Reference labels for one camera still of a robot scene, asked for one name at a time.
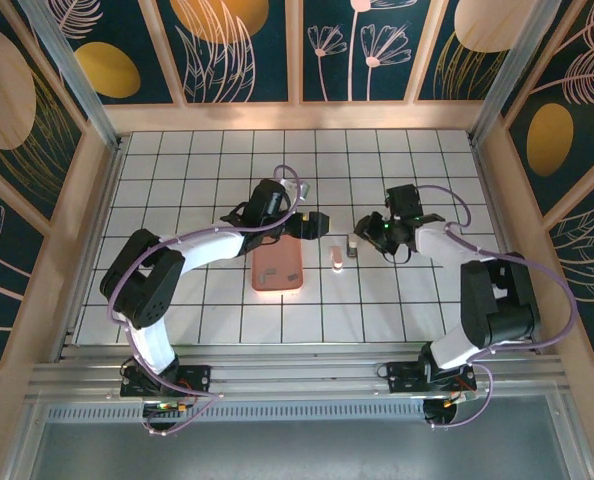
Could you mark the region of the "pink plastic tray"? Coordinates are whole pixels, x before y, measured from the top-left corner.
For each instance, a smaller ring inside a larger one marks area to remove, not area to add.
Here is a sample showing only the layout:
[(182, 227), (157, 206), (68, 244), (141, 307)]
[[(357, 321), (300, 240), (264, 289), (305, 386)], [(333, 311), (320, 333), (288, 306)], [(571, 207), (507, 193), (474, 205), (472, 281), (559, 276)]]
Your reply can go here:
[[(258, 275), (266, 270), (276, 270), (275, 275), (265, 275), (266, 283), (258, 285)], [(299, 239), (284, 235), (277, 243), (264, 244), (252, 252), (252, 288), (264, 296), (295, 294), (304, 284), (302, 243)], [(288, 275), (297, 273), (298, 278), (288, 280)]]

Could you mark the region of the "black arm base electronics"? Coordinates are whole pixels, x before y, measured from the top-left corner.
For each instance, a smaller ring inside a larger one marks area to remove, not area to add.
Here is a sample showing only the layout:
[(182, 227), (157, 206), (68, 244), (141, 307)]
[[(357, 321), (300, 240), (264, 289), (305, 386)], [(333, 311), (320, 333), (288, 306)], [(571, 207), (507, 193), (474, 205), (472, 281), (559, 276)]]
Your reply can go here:
[(150, 435), (166, 436), (183, 428), (183, 418), (194, 403), (182, 401), (146, 401), (142, 409), (142, 426)]
[(457, 415), (458, 404), (447, 399), (425, 399), (422, 410), (424, 420), (431, 428), (448, 429)]

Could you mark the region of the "slotted metal vent strip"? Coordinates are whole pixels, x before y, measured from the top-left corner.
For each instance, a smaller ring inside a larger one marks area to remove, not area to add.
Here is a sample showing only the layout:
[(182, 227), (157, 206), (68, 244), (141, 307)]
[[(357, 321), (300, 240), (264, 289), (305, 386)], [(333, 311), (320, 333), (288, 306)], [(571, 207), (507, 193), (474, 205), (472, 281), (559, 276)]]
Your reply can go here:
[[(420, 399), (323, 400), (323, 401), (218, 401), (198, 418), (200, 422), (386, 420), (424, 418)], [(47, 409), (47, 424), (142, 423), (143, 403), (62, 403)], [(201, 407), (189, 409), (183, 420)]]

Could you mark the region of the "aluminium side rail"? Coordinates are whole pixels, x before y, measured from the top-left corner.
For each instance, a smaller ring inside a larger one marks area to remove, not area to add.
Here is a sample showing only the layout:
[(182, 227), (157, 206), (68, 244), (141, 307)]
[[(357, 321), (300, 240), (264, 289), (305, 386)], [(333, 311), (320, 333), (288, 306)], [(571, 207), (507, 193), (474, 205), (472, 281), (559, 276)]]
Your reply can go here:
[(500, 229), (501, 249), (542, 263), (540, 215), (516, 153), (490, 140), (478, 147), (477, 154)]
[(104, 225), (116, 192), (120, 171), (125, 162), (129, 140), (130, 137), (126, 135), (118, 138), (118, 145), (100, 171), (101, 179), (93, 185), (89, 208), (83, 217), (81, 241), (76, 251), (74, 270), (65, 290), (63, 306), (59, 310), (61, 316), (57, 324), (55, 340), (51, 345), (50, 362), (52, 363), (58, 363), (61, 360), (62, 350), (69, 344), (77, 325), (88, 292)]

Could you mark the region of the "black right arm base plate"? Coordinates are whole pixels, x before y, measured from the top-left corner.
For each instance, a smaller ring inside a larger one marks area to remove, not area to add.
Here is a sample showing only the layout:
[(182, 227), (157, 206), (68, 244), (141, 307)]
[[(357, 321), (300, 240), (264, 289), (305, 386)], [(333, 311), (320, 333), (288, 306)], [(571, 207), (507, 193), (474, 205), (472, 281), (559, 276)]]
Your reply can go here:
[(424, 394), (442, 399), (477, 391), (474, 371), (469, 366), (439, 369), (429, 362), (389, 362), (386, 380), (390, 393)]

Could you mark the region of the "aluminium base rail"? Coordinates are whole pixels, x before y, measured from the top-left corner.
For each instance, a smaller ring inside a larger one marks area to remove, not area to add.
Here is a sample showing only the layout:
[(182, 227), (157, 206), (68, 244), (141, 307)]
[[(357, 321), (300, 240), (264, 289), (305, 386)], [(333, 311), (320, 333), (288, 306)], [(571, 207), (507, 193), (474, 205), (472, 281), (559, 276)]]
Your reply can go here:
[[(227, 401), (381, 398), (381, 365), (413, 361), (417, 343), (198, 345), (181, 347), (183, 365), (208, 365), (210, 390)], [(115, 401), (122, 346), (67, 347), (57, 363), (33, 368), (26, 397), (42, 401)], [(484, 360), (498, 396), (566, 391), (556, 355), (498, 353)]]

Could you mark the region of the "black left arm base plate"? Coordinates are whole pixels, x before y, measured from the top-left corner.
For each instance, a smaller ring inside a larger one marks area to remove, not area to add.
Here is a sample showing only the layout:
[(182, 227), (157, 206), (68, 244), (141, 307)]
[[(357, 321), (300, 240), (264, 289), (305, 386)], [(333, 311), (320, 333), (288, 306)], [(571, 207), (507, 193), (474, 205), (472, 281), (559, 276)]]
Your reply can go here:
[[(140, 365), (128, 365), (121, 370), (122, 384), (120, 385), (120, 396), (124, 397), (182, 397), (185, 393), (153, 380)], [(170, 379), (185, 390), (196, 390), (208, 392), (211, 381), (211, 369), (209, 366), (182, 365), (178, 368), (176, 377)]]

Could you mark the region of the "aluminium frame post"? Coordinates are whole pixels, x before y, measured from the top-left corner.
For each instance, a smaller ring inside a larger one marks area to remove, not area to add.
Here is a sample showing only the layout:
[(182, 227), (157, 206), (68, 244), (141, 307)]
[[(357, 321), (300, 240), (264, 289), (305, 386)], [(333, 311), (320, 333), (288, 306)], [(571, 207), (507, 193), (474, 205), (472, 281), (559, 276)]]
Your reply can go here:
[(521, 77), (529, 71), (530, 62), (537, 56), (539, 45), (551, 28), (564, 0), (531, 0), (525, 20), (517, 27), (515, 39), (483, 101), (481, 110), (469, 131), (472, 149), (485, 141), (502, 107), (508, 101)]
[(63, 72), (64, 79), (70, 85), (103, 143), (111, 151), (116, 152), (119, 149), (119, 136), (97, 93), (81, 69), (70, 44), (49, 11), (48, 5), (44, 0), (18, 0), (18, 2), (51, 58)]

